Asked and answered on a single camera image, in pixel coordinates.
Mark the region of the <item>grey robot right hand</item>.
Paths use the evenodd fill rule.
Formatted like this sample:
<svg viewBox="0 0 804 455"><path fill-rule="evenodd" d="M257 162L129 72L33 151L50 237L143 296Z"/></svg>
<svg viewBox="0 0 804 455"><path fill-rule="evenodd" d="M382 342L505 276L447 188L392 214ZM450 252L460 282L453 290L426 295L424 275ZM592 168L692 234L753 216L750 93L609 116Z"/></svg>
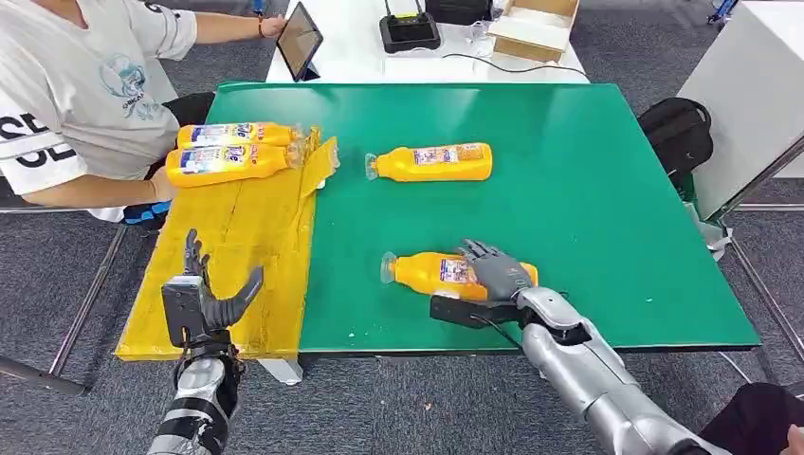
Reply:
<svg viewBox="0 0 804 455"><path fill-rule="evenodd" d="M515 301L520 291L535 284L520 262L494 246L463 239L458 251L485 288L487 300Z"/></svg>

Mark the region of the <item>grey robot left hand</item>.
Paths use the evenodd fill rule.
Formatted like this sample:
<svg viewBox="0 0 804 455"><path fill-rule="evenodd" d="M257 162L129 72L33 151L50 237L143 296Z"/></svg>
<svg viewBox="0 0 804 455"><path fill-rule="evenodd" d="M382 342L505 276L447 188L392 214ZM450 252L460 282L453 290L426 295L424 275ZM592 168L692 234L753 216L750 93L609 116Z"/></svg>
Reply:
<svg viewBox="0 0 804 455"><path fill-rule="evenodd" d="M256 299L264 285L264 268L253 268L241 289L232 297L218 299L210 287L208 273L209 254L201 255L202 242L197 239L197 230L191 228L185 240L184 276L200 280L200 311L211 330L228 329L238 322L247 308Z"/></svg>

